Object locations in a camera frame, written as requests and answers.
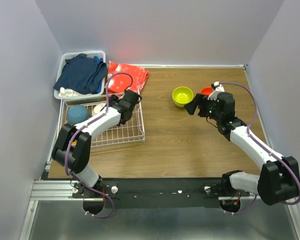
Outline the lime green bowl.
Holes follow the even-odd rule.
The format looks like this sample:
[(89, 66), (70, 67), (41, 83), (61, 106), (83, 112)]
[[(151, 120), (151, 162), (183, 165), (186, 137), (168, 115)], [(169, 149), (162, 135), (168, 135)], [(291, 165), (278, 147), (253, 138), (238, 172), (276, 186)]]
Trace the lime green bowl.
[(177, 106), (178, 108), (184, 108), (185, 105), (189, 104), (190, 102), (180, 103), (180, 102), (173, 101), (173, 103), (174, 103), (174, 105)]
[(190, 103), (194, 98), (193, 91), (186, 86), (179, 86), (172, 92), (172, 99), (174, 102), (180, 105)]

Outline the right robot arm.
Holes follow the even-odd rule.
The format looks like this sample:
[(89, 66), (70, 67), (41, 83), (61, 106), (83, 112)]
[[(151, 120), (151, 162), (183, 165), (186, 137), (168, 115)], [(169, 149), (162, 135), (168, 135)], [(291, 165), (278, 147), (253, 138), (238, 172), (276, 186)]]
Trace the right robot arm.
[(224, 195), (231, 196), (237, 190), (244, 190), (258, 195), (269, 206), (293, 198), (300, 200), (298, 161), (271, 149), (236, 116), (235, 100), (231, 93), (220, 92), (213, 100), (198, 93), (184, 108), (190, 115), (199, 109), (198, 116), (214, 120), (218, 131), (241, 148), (260, 170), (259, 175), (241, 170), (223, 174), (220, 191)]

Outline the white blue patterned bowl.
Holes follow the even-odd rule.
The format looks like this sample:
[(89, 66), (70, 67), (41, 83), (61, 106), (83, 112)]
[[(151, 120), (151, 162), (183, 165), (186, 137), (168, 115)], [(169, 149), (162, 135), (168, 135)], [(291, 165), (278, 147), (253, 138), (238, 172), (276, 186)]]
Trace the white blue patterned bowl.
[(99, 114), (102, 109), (106, 106), (107, 104), (105, 102), (102, 103), (97, 103), (91, 111), (91, 116), (94, 117), (95, 115)]

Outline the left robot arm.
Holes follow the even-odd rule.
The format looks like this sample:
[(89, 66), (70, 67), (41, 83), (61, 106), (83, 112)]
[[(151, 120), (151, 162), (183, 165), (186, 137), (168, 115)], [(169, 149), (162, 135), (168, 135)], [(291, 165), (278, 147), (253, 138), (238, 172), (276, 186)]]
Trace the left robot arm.
[(125, 90), (122, 96), (106, 97), (105, 106), (89, 119), (72, 125), (64, 124), (54, 144), (51, 158), (84, 184), (83, 191), (91, 198), (101, 191), (101, 176), (90, 166), (92, 140), (114, 126), (124, 125), (133, 116), (133, 110), (142, 97), (134, 91)]

